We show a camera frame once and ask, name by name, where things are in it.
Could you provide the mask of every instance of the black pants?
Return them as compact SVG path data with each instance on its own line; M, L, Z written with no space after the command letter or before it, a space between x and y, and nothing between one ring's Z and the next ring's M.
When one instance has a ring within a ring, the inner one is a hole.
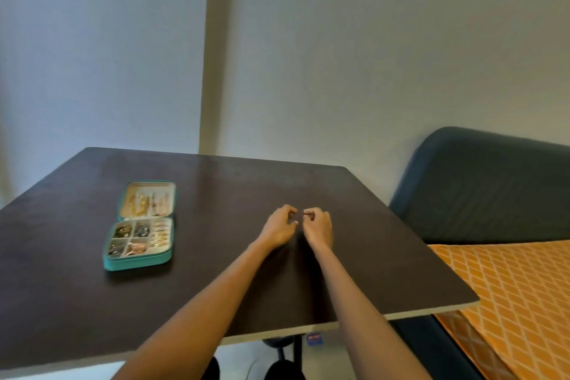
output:
M202 376L202 380L219 380L219 365L212 358L210 365ZM269 367L265 380L306 380L305 376L291 361L277 361Z

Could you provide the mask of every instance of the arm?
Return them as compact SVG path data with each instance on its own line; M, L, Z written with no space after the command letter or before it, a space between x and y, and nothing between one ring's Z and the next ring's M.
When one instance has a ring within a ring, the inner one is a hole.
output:
M360 380L429 380L422 364L332 252L329 213L319 208L306 209L303 230L323 271L356 376Z
M155 332L113 380L200 379L255 272L295 232L296 221L287 222L296 212L289 205L277 209L246 251Z

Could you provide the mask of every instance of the diamond pattern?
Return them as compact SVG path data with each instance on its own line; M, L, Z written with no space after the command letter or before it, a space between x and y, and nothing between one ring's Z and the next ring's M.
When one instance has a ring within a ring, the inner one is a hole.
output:
M488 380L570 380L570 240L431 249L481 298L436 317Z

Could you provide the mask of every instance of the black leather backrest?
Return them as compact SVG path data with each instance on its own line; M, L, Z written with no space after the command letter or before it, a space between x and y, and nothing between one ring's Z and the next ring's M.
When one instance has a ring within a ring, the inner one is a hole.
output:
M390 207L427 243L570 239L570 147L441 128L416 150Z

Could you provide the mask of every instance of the hand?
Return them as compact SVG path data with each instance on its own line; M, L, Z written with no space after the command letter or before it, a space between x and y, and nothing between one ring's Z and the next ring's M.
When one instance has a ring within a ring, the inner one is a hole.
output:
M331 249L333 239L331 215L319 207L305 209L303 213L305 238L313 251L322 247Z
M299 224L297 221L288 223L289 219L297 213L297 209L286 204L274 211L261 230L257 241L262 243L271 252L277 247L289 242Z

